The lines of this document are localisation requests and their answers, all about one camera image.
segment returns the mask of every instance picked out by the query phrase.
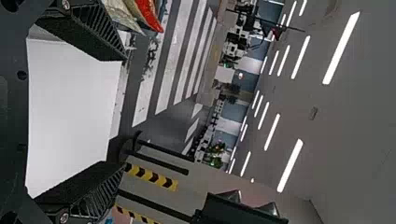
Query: yellow and black warning stripe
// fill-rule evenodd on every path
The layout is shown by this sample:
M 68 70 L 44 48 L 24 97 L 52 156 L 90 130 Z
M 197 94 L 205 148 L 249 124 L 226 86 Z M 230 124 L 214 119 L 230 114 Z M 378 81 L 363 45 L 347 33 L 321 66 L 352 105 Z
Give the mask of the yellow and black warning stripe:
M 122 208 L 118 205 L 116 205 L 117 211 L 119 211 L 121 214 L 127 215 L 129 217 L 132 217 L 133 219 L 142 221 L 143 223 L 148 223 L 148 224 L 161 224 L 158 221 L 154 221 L 153 219 L 146 217 L 146 216 L 142 216 L 136 212 L 133 212 L 131 210 L 127 210 L 125 208 Z
M 156 174 L 138 165 L 126 163 L 125 172 L 128 173 L 128 175 L 134 175 L 136 177 L 139 177 L 140 179 L 146 180 L 162 188 L 169 189 L 173 192 L 177 190 L 177 180 L 168 178 L 164 175 Z

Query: metal frame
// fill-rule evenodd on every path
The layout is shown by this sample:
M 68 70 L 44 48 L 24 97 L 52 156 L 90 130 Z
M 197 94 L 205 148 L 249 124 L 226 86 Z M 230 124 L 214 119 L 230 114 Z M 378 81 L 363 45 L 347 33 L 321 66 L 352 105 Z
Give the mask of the metal frame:
M 86 2 L 72 0 L 77 5 Z M 59 4 L 70 8 L 68 0 L 0 0 L 0 223 L 52 223 L 25 187 L 29 149 L 26 37 L 46 10 Z

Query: fluorescent light strip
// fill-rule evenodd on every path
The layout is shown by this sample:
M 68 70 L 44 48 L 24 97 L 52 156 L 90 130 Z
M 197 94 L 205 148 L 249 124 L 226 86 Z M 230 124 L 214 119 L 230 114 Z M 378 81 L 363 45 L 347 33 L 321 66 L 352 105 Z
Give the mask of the fluorescent light strip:
M 308 0 L 304 0 L 303 5 L 301 6 L 301 9 L 300 9 L 300 14 L 298 14 L 299 16 L 303 16 L 307 2 L 308 2 Z
M 277 71 L 277 76 L 278 76 L 278 77 L 280 77 L 280 74 L 282 73 L 282 70 L 283 70 L 283 66 L 285 66 L 285 62 L 286 62 L 286 60 L 288 59 L 289 51 L 290 51 L 290 45 L 288 45 L 288 46 L 286 47 L 285 54 L 283 55 L 282 62 L 280 63 L 279 69 L 278 69 L 278 71 Z
M 275 57 L 274 57 L 274 61 L 273 64 L 271 65 L 271 69 L 270 69 L 270 73 L 268 75 L 272 75 L 272 72 L 274 71 L 275 68 L 275 64 L 276 64 L 276 60 L 277 60 L 277 56 L 279 55 L 279 50 L 276 51 L 275 53 Z
M 277 5 L 280 5 L 280 6 L 284 6 L 285 5 L 284 3 L 277 2 L 277 1 L 274 1 L 274 0 L 268 0 L 268 2 L 272 3 L 272 4 L 277 4 Z
M 280 22 L 281 26 L 283 26 L 283 24 L 285 24 L 285 20 L 286 20 L 286 14 L 283 14 L 282 21 Z
M 297 1 L 294 1 L 293 6 L 291 7 L 291 11 L 290 11 L 290 14 L 289 14 L 288 21 L 286 22 L 286 26 L 290 25 L 291 18 L 293 17 L 294 10 L 296 9 L 296 6 L 297 6 Z
M 248 125 L 245 124 L 245 129 L 244 129 L 244 131 L 242 132 L 241 142 L 244 141 L 245 133 L 247 132 L 247 128 L 248 128 Z
M 259 94 L 260 94 L 260 91 L 257 91 L 256 96 L 254 97 L 253 106 L 251 107 L 251 109 L 254 109 L 254 107 L 256 106 L 256 102 L 257 102 L 257 98 L 259 98 Z
M 308 44 L 309 44 L 309 40 L 310 39 L 311 39 L 310 35 L 305 38 L 305 41 L 303 43 L 303 47 L 301 48 L 301 51 L 300 51 L 300 55 L 298 56 L 298 59 L 297 59 L 297 63 L 294 66 L 293 73 L 291 74 L 291 79 L 295 79 L 296 76 L 297 76 L 297 72 L 300 69 L 300 65 L 301 65 L 301 62 L 303 61 L 303 58 L 304 58 L 304 55 L 305 55 L 305 52 L 306 52 L 306 48 L 308 48 Z
M 276 130 L 276 126 L 277 126 L 277 124 L 279 123 L 279 119 L 280 119 L 280 115 L 279 115 L 279 114 L 276 114 L 276 117 L 275 117 L 273 126 L 272 126 L 272 128 L 271 128 L 270 133 L 268 134 L 267 141 L 265 142 L 265 146 L 264 146 L 264 150 L 265 150 L 265 151 L 268 150 L 268 147 L 270 146 L 271 140 L 272 140 L 272 138 L 273 138 L 273 136 L 274 136 L 274 132 L 275 132 L 275 130 Z
M 262 98 L 264 98 L 264 95 L 262 95 L 260 97 L 260 101 L 259 101 L 259 104 L 257 105 L 256 112 L 254 112 L 254 118 L 257 117 L 257 114 L 259 113 L 259 110 L 260 110 L 260 106 L 262 106 Z
M 359 15 L 361 13 L 357 12 L 350 16 L 349 21 L 346 24 L 346 29 L 344 30 L 343 35 L 341 36 L 340 42 L 338 43 L 337 49 L 335 50 L 334 55 L 332 56 L 332 62 L 326 72 L 326 75 L 323 78 L 323 84 L 329 85 L 332 82 L 332 77 L 334 76 L 335 70 L 337 69 L 338 64 L 340 63 L 341 57 L 343 56 L 344 50 L 347 46 L 347 42 L 352 35 L 353 29 L 355 28 L 356 22 L 358 22 Z
M 230 161 L 233 159 L 233 156 L 235 155 L 236 147 L 233 148 L 233 154 L 231 154 Z
M 245 116 L 244 122 L 242 122 L 241 132 L 244 130 L 244 126 L 245 126 L 245 123 L 247 122 L 247 118 L 248 118 L 248 116 Z
M 267 104 L 265 104 L 264 111 L 262 111 L 262 118 L 260 119 L 259 130 L 262 128 L 262 122 L 263 122 L 264 119 L 265 119 L 265 115 L 267 114 L 267 111 L 268 111 L 268 107 L 269 107 L 269 106 L 270 106 L 270 103 L 267 102 Z
M 288 182 L 291 170 L 295 162 L 297 161 L 298 155 L 300 154 L 301 148 L 303 148 L 304 142 L 301 139 L 297 140 L 297 143 L 294 147 L 293 152 L 291 153 L 290 159 L 288 161 L 288 165 L 286 165 L 285 171 L 283 172 L 282 177 L 280 178 L 279 184 L 277 186 L 277 192 L 281 193 Z
M 251 151 L 248 152 L 247 158 L 245 159 L 245 163 L 244 163 L 244 166 L 242 167 L 242 171 L 241 171 L 241 177 L 244 176 L 244 174 L 245 174 L 245 170 L 247 169 L 248 161 L 250 160 L 250 156 L 251 156 Z
M 267 56 L 265 56 L 265 58 L 264 58 L 264 62 L 262 63 L 262 69 L 260 70 L 260 75 L 262 74 L 262 72 L 264 71 L 264 67 L 265 67 L 265 64 L 267 63 L 267 59 L 268 59 L 268 57 Z
M 231 167 L 230 167 L 230 170 L 228 170 L 228 174 L 231 174 L 231 172 L 233 171 L 234 164 L 235 164 L 235 159 L 233 159 L 233 161 L 231 162 Z

